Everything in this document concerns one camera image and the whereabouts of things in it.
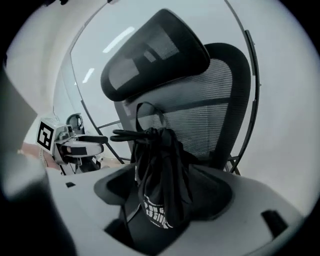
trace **black drawstring bag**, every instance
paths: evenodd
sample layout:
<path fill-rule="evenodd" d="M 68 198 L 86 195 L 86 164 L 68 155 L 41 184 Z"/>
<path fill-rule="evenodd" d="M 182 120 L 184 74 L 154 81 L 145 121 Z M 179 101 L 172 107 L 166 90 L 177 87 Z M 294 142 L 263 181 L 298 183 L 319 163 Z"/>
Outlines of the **black drawstring bag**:
<path fill-rule="evenodd" d="M 142 104 L 159 116 L 161 128 L 143 130 L 138 121 Z M 174 228 L 190 220 L 193 198 L 189 186 L 189 164 L 198 159 L 184 151 L 172 129 L 166 128 L 163 113 L 149 102 L 136 107 L 136 131 L 114 130 L 114 142 L 134 141 L 131 163 L 135 163 L 138 197 L 147 218 L 156 226 Z"/>

